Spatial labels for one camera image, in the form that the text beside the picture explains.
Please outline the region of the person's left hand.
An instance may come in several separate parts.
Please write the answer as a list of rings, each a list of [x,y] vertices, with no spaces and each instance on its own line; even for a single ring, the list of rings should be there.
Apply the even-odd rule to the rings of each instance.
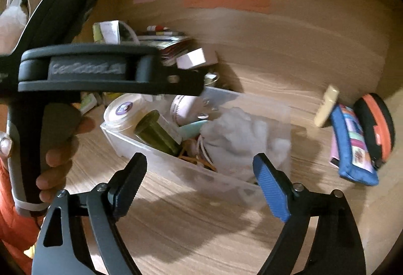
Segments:
[[[5,133],[6,114],[4,111],[5,109],[1,109],[1,162],[2,167],[6,171],[9,171],[8,160],[12,154],[14,145],[12,139]],[[40,200],[42,202],[50,203],[55,193],[65,185],[67,174],[72,168],[72,158],[79,148],[77,135],[91,132],[94,128],[94,119],[82,117],[73,137],[46,153],[46,164],[51,168],[42,173],[36,180],[36,185],[40,189]]]

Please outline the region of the orange sleeve forearm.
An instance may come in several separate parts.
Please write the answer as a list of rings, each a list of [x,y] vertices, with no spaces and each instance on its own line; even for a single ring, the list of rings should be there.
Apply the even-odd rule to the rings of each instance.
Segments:
[[[31,274],[32,258],[25,254],[38,237],[33,218],[20,216],[14,206],[8,171],[1,161],[1,274]]]

